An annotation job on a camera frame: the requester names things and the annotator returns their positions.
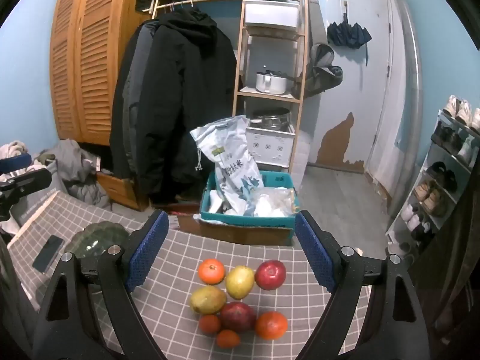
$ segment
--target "red apple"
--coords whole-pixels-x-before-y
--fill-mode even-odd
[[[287,270],[281,261],[271,259],[260,264],[255,272],[255,282],[263,290],[276,290],[285,281]]]
[[[234,332],[246,332],[255,327],[257,313],[249,305],[242,302],[231,302],[220,310],[222,326]]]

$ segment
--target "black phone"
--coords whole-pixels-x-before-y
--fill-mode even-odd
[[[33,261],[33,268],[44,274],[52,264],[55,256],[63,245],[63,239],[56,235],[51,235],[50,238],[43,245],[42,250]]]

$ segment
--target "blue plastic basket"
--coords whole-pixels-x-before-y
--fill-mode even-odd
[[[263,179],[263,185],[266,187],[285,187],[293,188],[292,178],[288,173],[260,171]],[[238,216],[225,214],[211,214],[208,212],[210,208],[210,191],[215,189],[215,175],[212,172],[207,181],[205,192],[203,192],[202,202],[200,205],[200,213],[202,219],[220,221],[234,226],[248,227],[287,227],[293,229],[295,225],[295,216],[288,218],[262,218],[258,216]],[[295,205],[298,207],[299,202],[295,194]]]

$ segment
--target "checkered tablecloth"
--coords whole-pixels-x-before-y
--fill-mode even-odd
[[[66,245],[89,223],[105,220],[118,222],[129,232],[142,226],[142,223],[89,206],[59,192],[9,247],[16,272],[33,296],[34,305],[41,304],[49,278],[63,252],[60,251],[45,275],[33,269],[32,262],[48,237],[55,234],[63,238]],[[166,357],[169,360],[294,359],[313,332],[330,297],[327,290],[316,282],[303,251],[293,247],[246,246],[198,237],[177,231],[175,216],[169,220],[169,233],[145,283],[132,293],[145,324]],[[221,349],[215,345],[213,337],[198,331],[199,316],[190,309],[189,298],[202,286],[196,269],[207,258],[219,259],[227,271],[239,265],[255,270],[270,259],[285,264],[287,276],[279,289],[263,291],[255,285],[243,300],[259,314],[276,310],[287,317],[289,329],[281,339],[266,341],[251,332],[242,334],[241,344],[233,350]],[[219,287],[224,289],[225,284],[221,283]],[[368,289],[364,287],[342,352],[353,349],[358,340],[368,298]],[[93,300],[107,345],[121,351],[102,294],[93,295]]]

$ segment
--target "white door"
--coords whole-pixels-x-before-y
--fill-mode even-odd
[[[390,52],[387,0],[327,0],[327,26],[343,20],[370,33],[368,66],[365,46],[335,47],[333,65],[343,69],[343,82],[322,93],[309,161],[321,166],[363,172],[374,144],[387,85]]]

